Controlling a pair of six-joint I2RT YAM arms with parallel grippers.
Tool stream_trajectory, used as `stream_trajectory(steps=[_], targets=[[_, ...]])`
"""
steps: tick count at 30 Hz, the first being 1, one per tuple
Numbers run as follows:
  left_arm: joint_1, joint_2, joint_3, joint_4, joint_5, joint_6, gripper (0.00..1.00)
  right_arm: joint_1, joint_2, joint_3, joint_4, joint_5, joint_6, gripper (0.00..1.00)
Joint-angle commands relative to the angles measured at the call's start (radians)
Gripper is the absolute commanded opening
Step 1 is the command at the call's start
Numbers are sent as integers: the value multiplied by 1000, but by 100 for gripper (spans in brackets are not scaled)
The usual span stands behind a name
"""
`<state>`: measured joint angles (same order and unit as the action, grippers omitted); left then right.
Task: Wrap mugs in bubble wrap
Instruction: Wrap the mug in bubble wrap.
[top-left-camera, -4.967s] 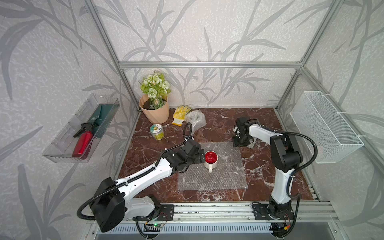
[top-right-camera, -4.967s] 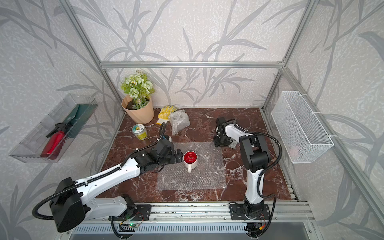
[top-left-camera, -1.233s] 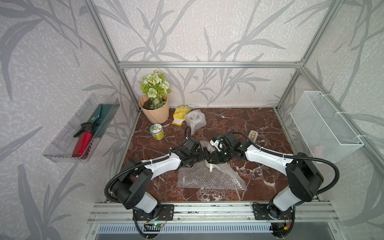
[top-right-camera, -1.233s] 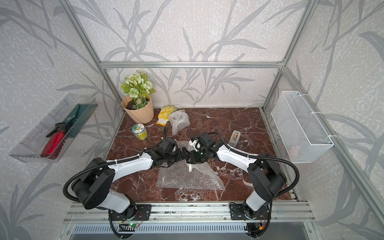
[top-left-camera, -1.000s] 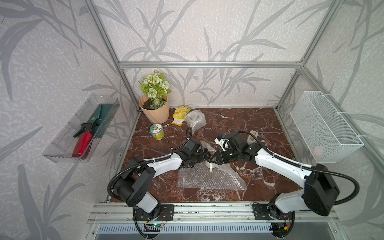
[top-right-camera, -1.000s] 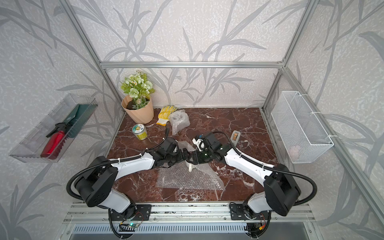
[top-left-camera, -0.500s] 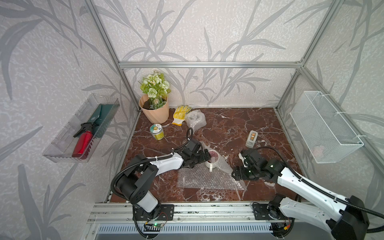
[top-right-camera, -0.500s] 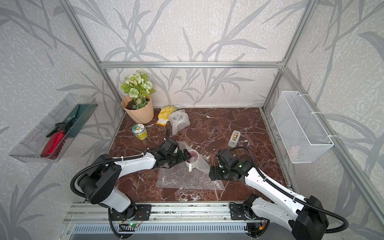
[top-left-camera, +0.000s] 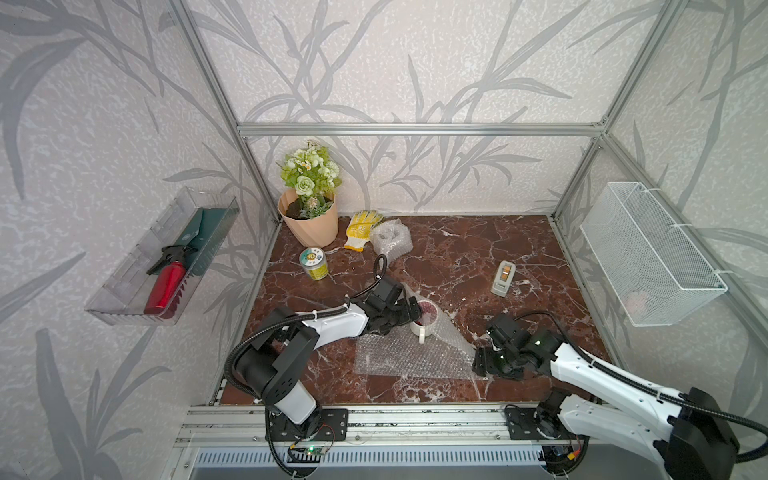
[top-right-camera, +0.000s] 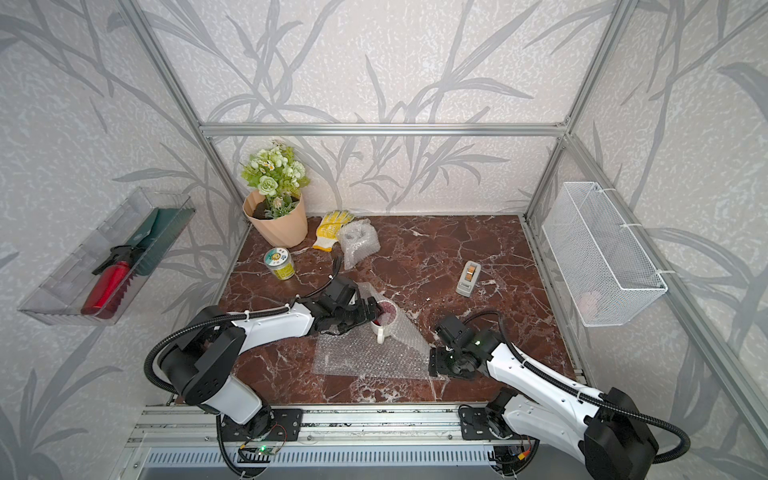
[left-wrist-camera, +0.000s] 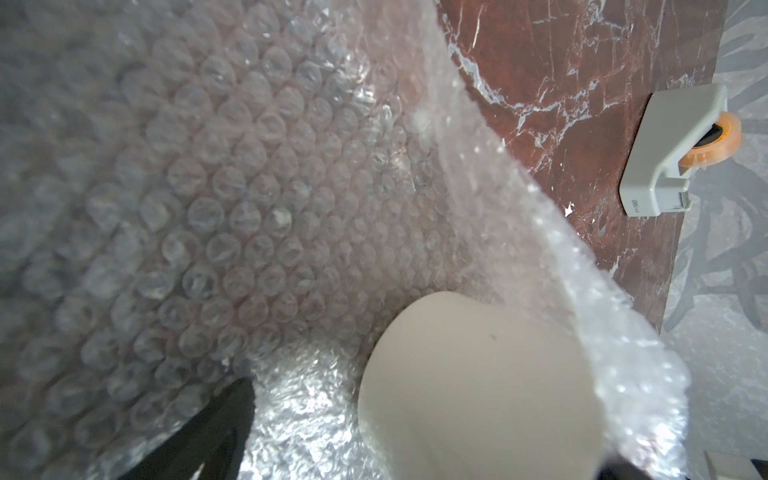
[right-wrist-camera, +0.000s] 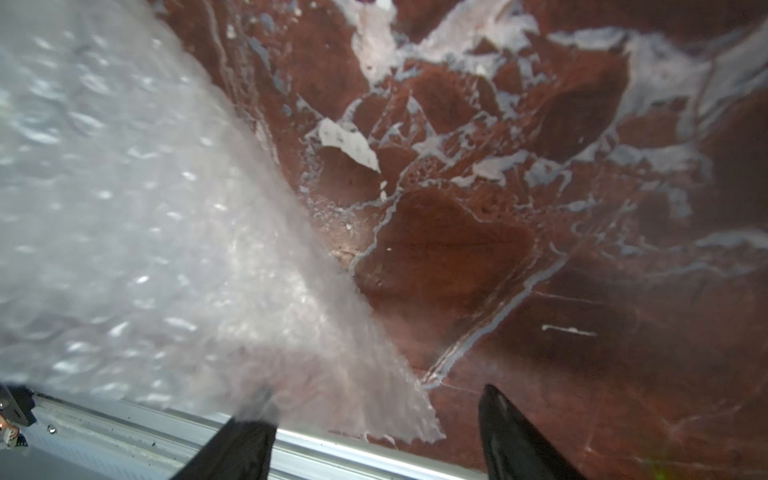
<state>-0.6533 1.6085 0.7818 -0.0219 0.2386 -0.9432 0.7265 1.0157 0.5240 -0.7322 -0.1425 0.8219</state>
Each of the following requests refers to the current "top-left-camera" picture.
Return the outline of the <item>clear bubble wrap sheet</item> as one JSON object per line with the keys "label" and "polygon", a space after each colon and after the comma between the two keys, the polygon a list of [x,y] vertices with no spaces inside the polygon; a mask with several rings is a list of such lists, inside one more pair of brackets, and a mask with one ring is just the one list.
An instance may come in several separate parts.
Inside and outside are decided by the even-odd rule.
{"label": "clear bubble wrap sheet", "polygon": [[408,324],[357,340],[354,372],[368,376],[474,380],[475,348],[437,304],[407,288],[425,309],[425,327]]}
{"label": "clear bubble wrap sheet", "polygon": [[370,241],[377,255],[384,255],[389,263],[413,250],[410,230],[399,219],[388,220],[371,230]]}

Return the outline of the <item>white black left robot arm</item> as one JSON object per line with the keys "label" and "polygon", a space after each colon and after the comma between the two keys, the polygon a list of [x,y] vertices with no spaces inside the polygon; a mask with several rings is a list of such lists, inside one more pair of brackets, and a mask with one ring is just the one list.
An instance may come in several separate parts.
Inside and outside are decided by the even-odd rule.
{"label": "white black left robot arm", "polygon": [[237,390],[262,401],[301,425],[320,408],[301,382],[310,357],[321,347],[365,335],[385,336],[422,317],[422,309],[405,287],[387,275],[347,296],[342,305],[297,313],[274,309],[258,329],[241,341],[225,360],[224,377]]}

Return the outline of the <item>white mug red inside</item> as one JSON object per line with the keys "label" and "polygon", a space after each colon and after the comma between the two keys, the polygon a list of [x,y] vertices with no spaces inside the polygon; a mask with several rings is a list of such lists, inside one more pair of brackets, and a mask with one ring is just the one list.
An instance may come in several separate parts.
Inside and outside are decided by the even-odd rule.
{"label": "white mug red inside", "polygon": [[437,306],[429,300],[419,300],[417,302],[421,316],[412,321],[409,325],[411,333],[418,338],[419,344],[424,344],[435,329],[439,318]]}

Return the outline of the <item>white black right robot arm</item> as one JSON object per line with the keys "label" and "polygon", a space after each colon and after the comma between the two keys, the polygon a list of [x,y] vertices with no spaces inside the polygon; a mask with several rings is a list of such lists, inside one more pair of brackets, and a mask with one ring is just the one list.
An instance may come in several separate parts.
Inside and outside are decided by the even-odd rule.
{"label": "white black right robot arm", "polygon": [[608,442],[664,469],[672,479],[727,479],[735,465],[766,457],[766,445],[742,452],[739,425],[765,434],[766,426],[722,411],[708,393],[683,393],[630,374],[580,348],[558,319],[553,330],[530,333],[521,316],[499,314],[488,324],[487,345],[475,350],[475,374],[521,381],[531,372],[587,393],[554,388],[535,407],[509,405],[504,416],[513,440],[549,440],[545,471],[566,477],[592,439]]}

